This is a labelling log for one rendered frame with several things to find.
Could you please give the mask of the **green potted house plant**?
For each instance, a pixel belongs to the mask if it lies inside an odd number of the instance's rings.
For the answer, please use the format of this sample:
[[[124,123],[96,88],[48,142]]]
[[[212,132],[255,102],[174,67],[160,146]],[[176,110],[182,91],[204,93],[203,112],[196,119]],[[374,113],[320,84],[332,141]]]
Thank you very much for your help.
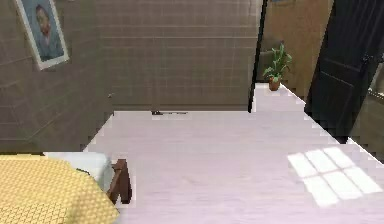
[[[280,87],[283,73],[289,70],[292,56],[286,52],[285,45],[281,43],[278,48],[272,48],[272,63],[264,70],[263,77],[268,81],[270,91],[277,91]]]

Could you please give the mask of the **black room door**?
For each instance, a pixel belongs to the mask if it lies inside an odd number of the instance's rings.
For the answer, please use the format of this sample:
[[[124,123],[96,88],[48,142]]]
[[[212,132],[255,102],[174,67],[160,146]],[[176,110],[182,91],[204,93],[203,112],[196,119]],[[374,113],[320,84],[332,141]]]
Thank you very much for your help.
[[[344,144],[384,54],[384,0],[334,0],[304,112]]]

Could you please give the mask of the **bed with yellow blanket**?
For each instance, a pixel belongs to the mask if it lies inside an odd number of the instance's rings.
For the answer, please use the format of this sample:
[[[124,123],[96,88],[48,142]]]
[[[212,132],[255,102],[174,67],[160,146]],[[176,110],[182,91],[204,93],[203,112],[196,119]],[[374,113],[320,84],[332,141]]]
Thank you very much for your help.
[[[0,155],[0,224],[115,224],[127,161],[97,152]]]

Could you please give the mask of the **framed portrait picture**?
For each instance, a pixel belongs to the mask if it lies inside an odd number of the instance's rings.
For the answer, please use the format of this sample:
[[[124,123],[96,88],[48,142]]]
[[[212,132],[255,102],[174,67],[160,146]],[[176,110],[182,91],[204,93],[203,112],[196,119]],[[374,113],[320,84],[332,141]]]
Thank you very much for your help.
[[[13,0],[39,70],[69,60],[55,0]]]

